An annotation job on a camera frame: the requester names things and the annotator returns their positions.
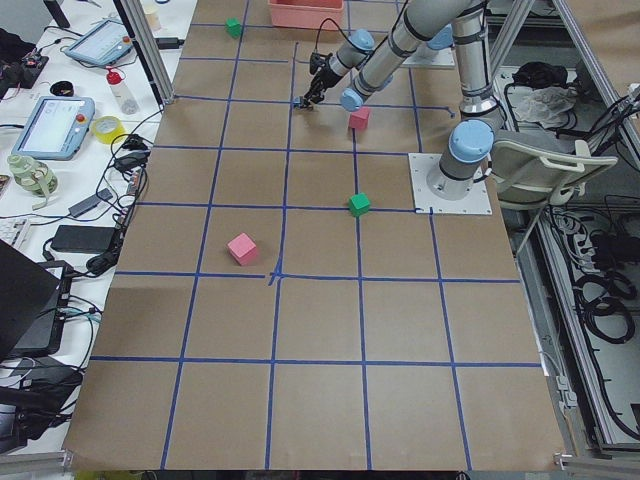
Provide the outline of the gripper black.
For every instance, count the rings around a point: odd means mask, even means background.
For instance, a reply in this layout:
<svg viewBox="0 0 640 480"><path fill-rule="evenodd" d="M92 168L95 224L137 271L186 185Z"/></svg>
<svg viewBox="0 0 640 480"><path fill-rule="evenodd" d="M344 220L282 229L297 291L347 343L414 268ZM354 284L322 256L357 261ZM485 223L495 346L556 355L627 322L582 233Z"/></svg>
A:
<svg viewBox="0 0 640 480"><path fill-rule="evenodd" d="M333 88L344 76L344 64L338 58L330 58L328 68L314 75L312 85L304 94L304 103L319 104L323 102L325 91Z"/></svg>

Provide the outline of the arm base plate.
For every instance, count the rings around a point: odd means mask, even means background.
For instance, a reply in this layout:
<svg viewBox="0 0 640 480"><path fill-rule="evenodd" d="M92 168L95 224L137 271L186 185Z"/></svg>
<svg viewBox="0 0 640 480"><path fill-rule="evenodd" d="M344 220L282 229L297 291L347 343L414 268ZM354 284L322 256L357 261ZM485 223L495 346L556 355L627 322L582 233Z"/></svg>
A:
<svg viewBox="0 0 640 480"><path fill-rule="evenodd" d="M433 215L491 215L492 207L484 180L477 168L471 179L453 180L440 168L440 154L409 153L409 171L414 211Z"/></svg>
<svg viewBox="0 0 640 480"><path fill-rule="evenodd" d="M453 69L455 60L451 47L433 50L428 47L417 49L401 64L402 68Z"/></svg>

